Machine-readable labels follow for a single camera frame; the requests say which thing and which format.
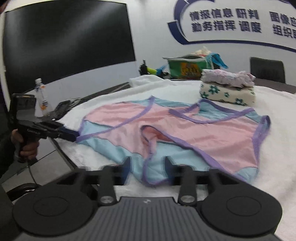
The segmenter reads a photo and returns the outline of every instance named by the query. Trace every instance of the table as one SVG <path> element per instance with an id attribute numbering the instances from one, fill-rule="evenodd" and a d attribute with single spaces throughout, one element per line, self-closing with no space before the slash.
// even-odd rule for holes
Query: table
<path id="1" fill-rule="evenodd" d="M 284 83 L 280 83 L 280 82 L 275 82 L 275 81 L 271 81 L 271 80 L 264 80 L 264 79 L 258 79 L 256 78 L 254 81 L 255 85 L 257 86 L 265 86 L 274 90 L 278 90 L 278 91 L 285 91 L 291 94 L 295 94 L 296 93 L 296 86 L 293 85 L 288 85 L 288 84 L 284 84 Z M 101 96 L 101 95 L 106 95 L 109 93 L 113 93 L 113 92 L 117 92 L 120 90 L 124 90 L 124 89 L 128 89 L 131 86 L 129 85 L 128 82 L 120 84 L 120 85 L 116 85 L 114 87 L 105 89 L 103 91 L 94 93 L 92 95 L 86 96 L 84 98 L 81 99 L 81 101 L 79 102 L 79 104 L 82 104 L 84 102 L 87 102 L 95 97 Z M 77 168 L 77 165 L 63 152 L 63 150 L 60 148 L 59 144 L 57 143 L 56 140 L 54 139 L 50 139 L 51 143 L 54 145 L 54 147 L 56 148 L 57 152 L 60 154 L 60 156 L 63 158 L 63 160 L 65 161 L 65 163 L 73 170 L 75 168 Z"/>

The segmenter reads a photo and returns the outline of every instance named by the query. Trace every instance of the green bag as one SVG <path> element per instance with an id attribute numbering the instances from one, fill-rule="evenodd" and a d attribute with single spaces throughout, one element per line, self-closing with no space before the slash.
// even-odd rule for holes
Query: green bag
<path id="1" fill-rule="evenodd" d="M 203 69 L 214 69 L 213 63 L 202 55 L 164 59 L 168 61 L 171 77 L 176 79 L 199 80 Z"/>

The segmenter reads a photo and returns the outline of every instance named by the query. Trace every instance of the black monitor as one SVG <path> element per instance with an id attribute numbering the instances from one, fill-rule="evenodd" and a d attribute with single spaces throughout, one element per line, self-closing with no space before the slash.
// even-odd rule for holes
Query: black monitor
<path id="1" fill-rule="evenodd" d="M 87 70 L 135 61 L 127 6 L 58 0 L 6 12 L 3 58 L 10 94 L 32 90 L 37 78 L 48 84 Z"/>

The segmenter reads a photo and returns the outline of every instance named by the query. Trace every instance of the folded floral fabric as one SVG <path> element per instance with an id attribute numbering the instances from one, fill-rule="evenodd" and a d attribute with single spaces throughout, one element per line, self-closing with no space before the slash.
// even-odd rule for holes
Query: folded floral fabric
<path id="1" fill-rule="evenodd" d="M 231 73 L 221 69 L 204 69 L 200 80 L 203 82 L 216 82 L 222 85 L 243 88 L 254 86 L 253 80 L 255 78 L 255 76 L 245 71 Z"/>
<path id="2" fill-rule="evenodd" d="M 204 99 L 239 105 L 251 105 L 256 98 L 254 87 L 237 88 L 204 82 L 200 85 L 200 96 Z"/>

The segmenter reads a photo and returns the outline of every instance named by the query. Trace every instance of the black sleeve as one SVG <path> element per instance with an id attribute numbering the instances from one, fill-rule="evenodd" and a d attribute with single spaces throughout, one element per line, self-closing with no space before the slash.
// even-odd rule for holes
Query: black sleeve
<path id="1" fill-rule="evenodd" d="M 0 178 L 13 163 L 15 146 L 10 139 L 11 132 L 4 135 L 0 141 Z"/>

